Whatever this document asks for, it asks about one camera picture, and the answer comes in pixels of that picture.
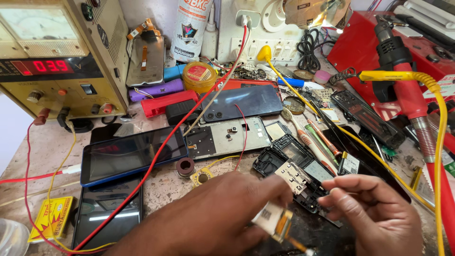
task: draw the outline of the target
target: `white cable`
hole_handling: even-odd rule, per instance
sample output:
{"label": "white cable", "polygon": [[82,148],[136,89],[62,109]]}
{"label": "white cable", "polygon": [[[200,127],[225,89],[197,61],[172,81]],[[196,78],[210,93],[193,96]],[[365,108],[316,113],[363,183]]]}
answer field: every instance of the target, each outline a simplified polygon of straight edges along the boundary
{"label": "white cable", "polygon": [[190,126],[190,128],[183,134],[183,136],[185,137],[190,131],[191,129],[193,129],[193,127],[199,122],[199,119],[204,115],[204,113],[207,111],[207,109],[210,107],[210,105],[213,103],[213,101],[218,97],[218,94],[220,94],[220,92],[224,89],[224,87],[228,84],[228,81],[229,79],[231,78],[231,75],[232,73],[234,73],[234,69],[235,67],[237,67],[237,64],[238,62],[240,61],[240,56],[242,55],[243,51],[245,50],[245,48],[248,47],[248,42],[250,41],[250,36],[251,36],[251,32],[252,32],[252,29],[250,28],[249,31],[248,31],[248,37],[247,37],[247,40],[245,42],[245,44],[243,45],[243,49],[242,51],[239,53],[238,57],[237,57],[237,60],[235,61],[234,65],[232,66],[231,70],[229,71],[229,74],[227,75],[227,79],[226,81],[224,81],[223,85],[221,86],[220,90],[215,94],[215,96],[213,96],[213,98],[210,100],[210,102],[207,104],[207,106],[202,110],[201,114],[196,118],[196,120],[194,121],[194,123]]}

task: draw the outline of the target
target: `phone screen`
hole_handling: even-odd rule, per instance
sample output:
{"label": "phone screen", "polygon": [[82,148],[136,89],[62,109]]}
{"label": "phone screen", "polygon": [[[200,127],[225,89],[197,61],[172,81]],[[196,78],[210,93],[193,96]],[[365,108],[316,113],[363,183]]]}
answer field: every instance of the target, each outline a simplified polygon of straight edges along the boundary
{"label": "phone screen", "polygon": [[[166,127],[84,147],[81,184],[148,167],[173,127]],[[156,164],[187,154],[182,132],[178,129],[161,151]]]}
{"label": "phone screen", "polygon": [[[82,188],[72,248],[78,246],[127,198],[141,181],[141,175]],[[142,188],[82,249],[93,249],[117,242],[141,221]]]}

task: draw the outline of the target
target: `digital voltage display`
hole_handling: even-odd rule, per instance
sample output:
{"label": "digital voltage display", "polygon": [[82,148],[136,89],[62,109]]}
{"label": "digital voltage display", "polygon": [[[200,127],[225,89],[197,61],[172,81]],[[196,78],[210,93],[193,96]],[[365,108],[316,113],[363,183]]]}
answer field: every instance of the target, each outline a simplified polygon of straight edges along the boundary
{"label": "digital voltage display", "polygon": [[74,73],[66,60],[11,61],[24,76]]}

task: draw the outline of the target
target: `red wire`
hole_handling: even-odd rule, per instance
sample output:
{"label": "red wire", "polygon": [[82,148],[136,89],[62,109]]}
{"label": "red wire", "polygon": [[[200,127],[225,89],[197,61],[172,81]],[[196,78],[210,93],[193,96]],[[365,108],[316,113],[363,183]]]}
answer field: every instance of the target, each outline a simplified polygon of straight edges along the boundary
{"label": "red wire", "polygon": [[379,0],[379,3],[376,5],[376,7],[373,9],[373,11],[375,11],[376,8],[381,4],[381,1],[382,1],[382,0]]}
{"label": "red wire", "polygon": [[[25,170],[25,192],[24,192],[24,196],[25,196],[25,207],[27,208],[27,214],[28,214],[28,217],[29,217],[29,221],[31,223],[31,225],[36,229],[36,231],[38,231],[38,233],[40,234],[40,237],[44,240],[44,242],[50,244],[51,246],[53,246],[54,248],[56,248],[57,250],[63,252],[63,253],[68,253],[67,250],[63,250],[61,249],[60,247],[54,245],[53,243],[51,243],[48,239],[46,239],[42,233],[41,230],[38,229],[38,227],[35,225],[35,223],[33,222],[32,218],[31,218],[31,213],[30,213],[30,208],[28,206],[28,202],[27,202],[27,186],[28,186],[28,171],[29,171],[29,167],[30,167],[30,150],[31,150],[31,147],[30,147],[30,127],[32,126],[33,123],[30,124],[30,126],[28,127],[27,129],[27,145],[28,145],[28,152],[27,152],[27,169]],[[78,254],[93,254],[93,253],[97,253],[97,252],[100,252],[100,251],[105,251],[107,250],[108,248],[104,248],[104,249],[100,249],[100,250],[96,250],[96,251],[90,251],[90,252],[78,252]]]}
{"label": "red wire", "polygon": [[[247,35],[247,26],[244,26],[244,33],[243,33],[243,40],[242,40],[242,46],[240,47],[240,51],[242,51],[243,47],[244,47],[244,43],[245,43],[245,38],[246,38],[246,35]],[[139,190],[139,188],[142,186],[142,184],[144,184],[144,182],[146,181],[147,177],[149,176],[149,174],[151,173],[152,171],[152,168],[153,166],[155,165],[156,161],[157,161],[157,158],[158,156],[160,155],[161,151],[163,150],[163,148],[166,146],[167,142],[169,141],[169,139],[171,138],[171,136],[175,133],[175,131],[177,131],[177,129],[180,128],[180,125],[191,115],[191,113],[193,113],[194,110],[196,110],[196,108],[205,100],[205,98],[207,98],[208,95],[210,95],[210,93],[218,87],[218,84],[220,82],[222,82],[227,76],[229,75],[229,72],[224,75],[217,83],[215,83],[215,85],[204,95],[204,97],[202,97],[202,99],[200,101],[198,101],[196,103],[196,105],[188,112],[188,114],[186,114],[185,117],[182,118],[182,120],[180,120],[180,122],[174,127],[174,129],[171,131],[171,133],[167,136],[167,138],[164,140],[163,144],[161,145],[161,147],[158,149],[157,153],[155,154],[155,157],[153,158],[152,160],[152,164],[150,165],[150,167],[148,168],[147,172],[145,173],[144,175],[144,178],[142,178],[141,182],[137,185],[137,187],[131,192],[131,194],[125,199],[123,200],[123,202],[117,207],[117,209],[115,209],[111,215],[109,215],[109,217],[107,219],[105,219],[88,237],[86,237],[86,239],[84,239],[74,250],[77,251],[79,249],[81,249],[88,241],[90,241],[90,239],[92,239],[107,223],[109,223],[109,221],[112,220],[112,218],[114,218],[115,215],[117,215],[117,213],[126,205],[129,203],[130,199],[136,194],[136,192]]]}
{"label": "red wire", "polygon": [[[59,174],[62,174],[62,173],[63,173],[62,171],[58,171],[56,175],[59,175]],[[52,177],[53,175],[54,175],[53,173],[45,174],[45,175],[30,177],[30,178],[27,178],[27,180],[30,181],[30,180],[42,179],[42,178]],[[0,180],[0,185],[3,184],[3,183],[24,182],[24,181],[25,181],[25,178],[23,178],[23,179],[4,179],[4,180]]]}
{"label": "red wire", "polygon": [[217,66],[217,67],[219,67],[219,68],[221,68],[221,69],[225,69],[225,70],[231,70],[230,68],[226,68],[226,67],[218,66],[217,64],[215,64],[213,61],[209,60],[209,59],[208,59],[207,57],[205,57],[205,56],[202,56],[202,58],[206,58],[208,61],[210,61],[210,63],[211,63],[211,64],[213,64],[213,65],[215,65],[215,66]]}
{"label": "red wire", "polygon": [[235,169],[234,171],[237,170],[237,167],[238,165],[240,164],[240,161],[242,160],[242,155],[243,155],[243,152],[245,152],[245,148],[247,147],[247,137],[248,137],[248,125],[247,125],[247,121],[245,119],[245,116],[243,115],[243,112],[241,111],[241,109],[239,108],[239,106],[237,104],[235,104],[235,106],[238,108],[238,110],[240,111],[240,113],[242,114],[243,116],[243,120],[245,122],[245,144],[243,145],[243,150],[242,150],[242,153],[240,154],[240,158],[237,162],[237,165],[235,166]]}

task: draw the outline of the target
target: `blue smartphone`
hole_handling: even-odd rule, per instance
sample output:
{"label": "blue smartphone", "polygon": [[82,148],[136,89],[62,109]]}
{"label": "blue smartphone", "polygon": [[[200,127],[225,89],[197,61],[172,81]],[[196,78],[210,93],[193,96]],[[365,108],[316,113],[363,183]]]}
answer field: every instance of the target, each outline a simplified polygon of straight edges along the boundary
{"label": "blue smartphone", "polygon": [[[90,187],[147,170],[155,152],[172,129],[173,126],[164,127],[85,146],[81,186]],[[177,129],[158,156],[155,166],[187,156],[188,148],[182,131]]]}

